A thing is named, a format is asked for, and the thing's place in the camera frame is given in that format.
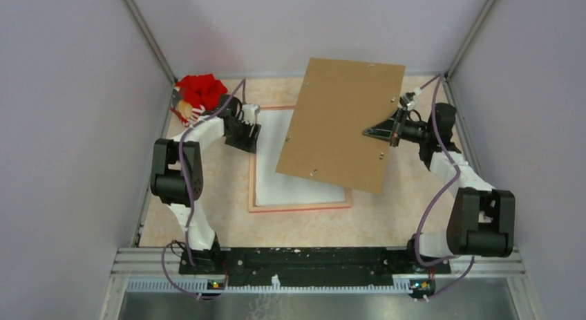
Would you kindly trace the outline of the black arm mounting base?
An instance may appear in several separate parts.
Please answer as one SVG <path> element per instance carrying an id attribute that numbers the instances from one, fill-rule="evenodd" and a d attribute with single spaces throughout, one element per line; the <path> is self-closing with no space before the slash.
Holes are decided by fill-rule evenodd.
<path id="1" fill-rule="evenodd" d="M 449 274 L 440 263 L 423 268 L 412 251 L 396 247 L 232 247 L 183 252 L 179 273 L 219 275 L 230 287 L 260 287 L 276 276 L 284 287 L 393 285 L 400 274 Z"/>

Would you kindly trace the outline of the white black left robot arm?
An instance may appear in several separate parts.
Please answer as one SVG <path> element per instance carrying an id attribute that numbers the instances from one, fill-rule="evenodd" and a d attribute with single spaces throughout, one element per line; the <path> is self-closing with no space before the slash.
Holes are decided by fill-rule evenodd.
<path id="1" fill-rule="evenodd" d="M 260 106 L 233 95 L 221 95 L 219 105 L 203 109 L 187 128 L 153 146 L 150 189 L 176 215 L 185 233 L 187 262 L 205 274 L 217 272 L 222 256 L 213 250 L 216 233 L 209 224 L 200 198 L 204 189 L 202 153 L 214 142 L 256 153 L 261 126 Z"/>

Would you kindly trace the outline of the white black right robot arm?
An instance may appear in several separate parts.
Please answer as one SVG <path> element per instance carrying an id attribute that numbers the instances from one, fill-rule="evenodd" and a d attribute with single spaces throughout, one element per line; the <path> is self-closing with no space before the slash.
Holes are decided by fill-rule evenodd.
<path id="1" fill-rule="evenodd" d="M 427 121 L 414 121 L 414 92 L 401 96 L 399 108 L 384 121 L 363 130 L 369 138 L 384 140 L 391 147 L 407 141 L 419 146 L 419 159 L 442 182 L 443 187 L 424 211 L 413 236 L 413 249 L 405 254 L 407 268 L 423 273 L 429 267 L 456 256 L 506 258 L 513 252 L 516 198 L 511 191 L 484 181 L 452 141 L 457 109 L 432 103 Z M 454 197 L 445 230 L 424 233 L 431 209 L 441 196 Z"/>

